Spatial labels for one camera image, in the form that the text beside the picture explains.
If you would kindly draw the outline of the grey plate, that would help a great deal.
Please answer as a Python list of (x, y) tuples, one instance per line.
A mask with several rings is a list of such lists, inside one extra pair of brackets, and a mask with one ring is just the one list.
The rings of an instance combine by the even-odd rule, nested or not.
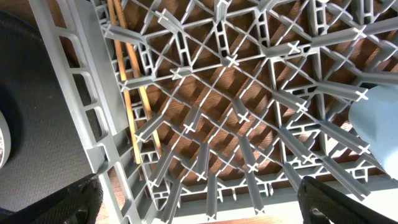
[(11, 152), (11, 135), (4, 115), (1, 113), (1, 168), (3, 168)]

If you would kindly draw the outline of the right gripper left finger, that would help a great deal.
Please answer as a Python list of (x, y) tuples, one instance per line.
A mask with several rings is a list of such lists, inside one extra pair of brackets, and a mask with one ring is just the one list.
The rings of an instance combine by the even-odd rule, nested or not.
[(96, 222), (102, 202), (99, 178), (90, 174), (17, 212), (2, 208), (1, 224), (91, 224)]

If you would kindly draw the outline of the blue plastic cup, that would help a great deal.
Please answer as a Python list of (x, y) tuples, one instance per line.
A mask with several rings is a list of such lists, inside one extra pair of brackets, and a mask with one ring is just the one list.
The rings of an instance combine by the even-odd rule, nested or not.
[(397, 179), (397, 87), (379, 85), (352, 103), (348, 118), (382, 168)]

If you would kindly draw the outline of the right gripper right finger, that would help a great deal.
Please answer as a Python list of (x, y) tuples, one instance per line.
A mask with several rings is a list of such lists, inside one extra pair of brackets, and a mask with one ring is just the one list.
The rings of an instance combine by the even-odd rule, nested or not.
[(304, 224), (397, 224), (313, 177), (304, 177), (297, 192)]

